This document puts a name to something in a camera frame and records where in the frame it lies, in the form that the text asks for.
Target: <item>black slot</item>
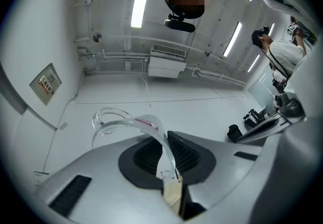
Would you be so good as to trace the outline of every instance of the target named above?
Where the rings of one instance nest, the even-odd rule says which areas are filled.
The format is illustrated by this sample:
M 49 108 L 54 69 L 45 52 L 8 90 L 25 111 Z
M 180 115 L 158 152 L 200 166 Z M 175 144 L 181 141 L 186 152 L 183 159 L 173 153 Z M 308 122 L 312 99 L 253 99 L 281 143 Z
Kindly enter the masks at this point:
M 252 161 L 256 161 L 256 159 L 258 158 L 257 155 L 254 154 L 249 154 L 246 152 L 242 152 L 242 151 L 238 151 L 236 154 L 234 154 L 236 157 L 241 157 L 241 158 L 245 158 L 248 160 L 252 160 Z
M 68 217 L 91 180 L 92 178 L 80 175 L 76 176 L 55 198 L 49 207 L 58 214 Z

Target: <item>air vent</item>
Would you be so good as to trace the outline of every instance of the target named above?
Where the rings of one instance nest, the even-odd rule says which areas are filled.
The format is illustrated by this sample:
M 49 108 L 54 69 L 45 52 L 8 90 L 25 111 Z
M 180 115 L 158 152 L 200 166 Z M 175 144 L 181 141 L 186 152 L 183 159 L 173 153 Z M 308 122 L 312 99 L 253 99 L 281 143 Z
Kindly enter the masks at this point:
M 151 52 L 162 52 L 162 53 L 168 53 L 182 58 L 186 57 L 185 51 L 181 51 L 178 49 L 174 49 L 174 48 L 159 45 L 159 44 L 153 44 L 151 47 Z

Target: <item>clear plastic tube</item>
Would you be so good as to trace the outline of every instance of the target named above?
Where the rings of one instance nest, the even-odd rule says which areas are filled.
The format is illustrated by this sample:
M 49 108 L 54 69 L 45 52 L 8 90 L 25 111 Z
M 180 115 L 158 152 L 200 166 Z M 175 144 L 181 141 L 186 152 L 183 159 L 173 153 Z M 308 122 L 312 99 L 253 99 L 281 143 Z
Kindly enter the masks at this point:
M 121 116 L 123 119 L 104 123 L 100 119 L 100 117 L 108 114 L 118 115 L 118 116 Z M 93 127 L 96 129 L 96 132 L 92 139 L 92 148 L 93 148 L 95 137 L 97 137 L 98 135 L 102 136 L 105 134 L 111 134 L 112 132 L 115 131 L 115 129 L 118 126 L 136 127 L 141 132 L 152 136 L 164 147 L 166 155 L 170 161 L 170 165 L 171 165 L 170 173 L 167 176 L 167 178 L 165 178 L 164 182 L 169 182 L 172 179 L 172 177 L 175 175 L 175 171 L 176 171 L 175 158 L 169 146 L 167 137 L 164 133 L 163 125 L 157 117 L 152 115 L 131 117 L 131 115 L 125 111 L 122 111 L 117 108 L 106 107 L 106 108 L 102 108 L 101 110 L 99 110 L 97 113 L 94 114 L 92 124 L 93 124 Z

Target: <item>black bag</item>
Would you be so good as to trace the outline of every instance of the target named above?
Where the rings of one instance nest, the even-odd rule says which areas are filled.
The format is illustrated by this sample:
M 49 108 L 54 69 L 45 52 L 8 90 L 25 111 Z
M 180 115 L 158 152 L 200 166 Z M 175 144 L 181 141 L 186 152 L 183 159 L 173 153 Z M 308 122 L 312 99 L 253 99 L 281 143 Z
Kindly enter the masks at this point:
M 277 80 L 273 79 L 273 86 L 278 90 L 279 94 L 284 93 L 284 87 Z
M 236 143 L 239 137 L 242 136 L 242 133 L 240 132 L 237 125 L 231 125 L 229 126 L 229 132 L 227 133 L 227 135 L 232 142 Z

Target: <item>gray machine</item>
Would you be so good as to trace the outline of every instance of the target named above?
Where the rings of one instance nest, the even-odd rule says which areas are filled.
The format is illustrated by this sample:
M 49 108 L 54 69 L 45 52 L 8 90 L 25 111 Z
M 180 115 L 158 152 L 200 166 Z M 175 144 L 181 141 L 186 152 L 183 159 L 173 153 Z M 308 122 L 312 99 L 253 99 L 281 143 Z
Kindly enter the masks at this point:
M 279 220 L 300 200 L 321 168 L 322 47 L 319 40 L 290 79 L 295 97 L 282 97 L 284 113 L 275 117 L 283 122 L 275 124 L 275 129 L 249 133 L 236 144 L 168 133 L 168 139 L 175 137 L 177 141 L 177 146 L 171 145 L 175 159 L 188 152 L 195 159 L 184 161 L 180 170 L 183 193 L 179 216 L 162 197 L 162 183 L 153 175 L 153 157 L 135 157 L 140 148 L 152 142 L 148 136 L 103 146 L 81 156 L 40 187 L 37 197 L 42 203 L 30 199 L 33 209 L 52 223 L 244 224 Z M 302 106 L 300 118 L 289 114 L 300 113 L 294 99 Z M 127 162 L 121 160 L 125 155 Z M 145 189 L 148 179 L 152 186 Z
M 123 152 L 148 136 L 86 153 L 44 183 L 37 197 L 70 223 L 181 223 L 192 213 L 189 223 L 272 222 L 296 202 L 319 170 L 320 123 L 308 119 L 294 124 L 284 133 L 268 135 L 263 147 L 169 132 L 207 148 L 216 159 L 197 184 L 185 185 L 184 172 L 182 218 L 165 203 L 161 189 L 139 188 L 120 171 Z

